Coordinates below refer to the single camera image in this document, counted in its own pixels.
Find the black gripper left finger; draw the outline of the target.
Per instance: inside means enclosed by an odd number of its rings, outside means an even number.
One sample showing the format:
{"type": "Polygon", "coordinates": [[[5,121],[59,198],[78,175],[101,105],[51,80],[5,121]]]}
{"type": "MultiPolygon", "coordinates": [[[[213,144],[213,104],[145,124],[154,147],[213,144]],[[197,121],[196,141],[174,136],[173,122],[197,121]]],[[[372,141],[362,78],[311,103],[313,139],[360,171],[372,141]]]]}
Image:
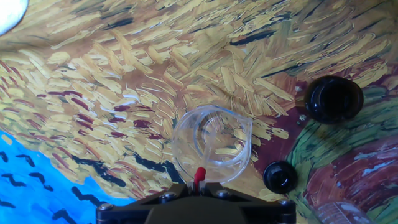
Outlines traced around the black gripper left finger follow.
{"type": "Polygon", "coordinates": [[[125,206],[104,203],[96,209],[96,224],[145,223],[153,208],[194,194],[195,184],[189,182],[172,184],[168,189],[125,206]]]}

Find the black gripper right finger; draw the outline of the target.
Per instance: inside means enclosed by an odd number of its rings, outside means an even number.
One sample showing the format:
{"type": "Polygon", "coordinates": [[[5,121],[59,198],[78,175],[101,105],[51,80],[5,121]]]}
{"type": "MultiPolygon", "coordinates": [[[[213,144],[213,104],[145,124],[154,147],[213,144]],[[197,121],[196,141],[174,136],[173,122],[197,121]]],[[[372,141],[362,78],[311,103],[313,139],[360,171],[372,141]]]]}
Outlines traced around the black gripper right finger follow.
{"type": "Polygon", "coordinates": [[[200,208],[212,218],[221,217],[223,223],[295,223],[295,202],[286,199],[265,201],[223,187],[217,182],[199,182],[200,208]]]}

